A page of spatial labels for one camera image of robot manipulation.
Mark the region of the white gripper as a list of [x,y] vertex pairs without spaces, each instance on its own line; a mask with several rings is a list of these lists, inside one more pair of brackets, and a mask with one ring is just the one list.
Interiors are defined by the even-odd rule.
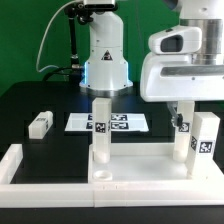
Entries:
[[183,116],[177,102],[224,100],[224,65],[193,65],[189,55],[149,53],[142,65],[140,95],[146,102],[168,102],[174,127]]

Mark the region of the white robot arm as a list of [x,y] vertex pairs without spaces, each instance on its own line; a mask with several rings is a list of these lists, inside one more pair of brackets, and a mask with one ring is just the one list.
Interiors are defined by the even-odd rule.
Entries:
[[90,54],[80,87],[146,102],[224,100],[224,0],[84,0]]

